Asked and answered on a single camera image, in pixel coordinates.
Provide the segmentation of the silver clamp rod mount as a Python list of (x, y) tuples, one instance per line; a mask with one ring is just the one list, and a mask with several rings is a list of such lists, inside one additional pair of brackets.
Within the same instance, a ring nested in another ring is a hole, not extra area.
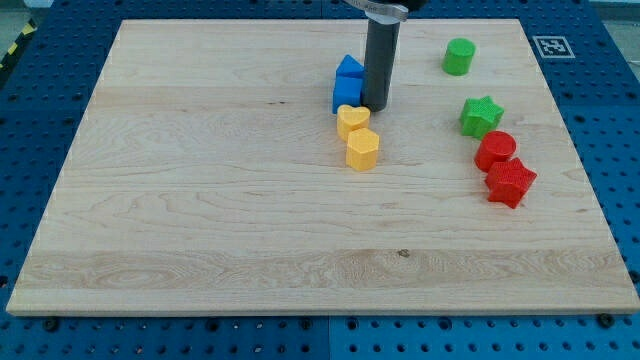
[(405, 22), (410, 12), (418, 11), (427, 0), (344, 0), (351, 7), (379, 23)]

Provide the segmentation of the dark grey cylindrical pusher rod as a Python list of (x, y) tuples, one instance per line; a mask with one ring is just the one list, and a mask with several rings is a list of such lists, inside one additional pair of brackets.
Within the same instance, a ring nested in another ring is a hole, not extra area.
[(371, 112), (387, 106), (399, 29), (399, 22), (368, 20), (361, 104)]

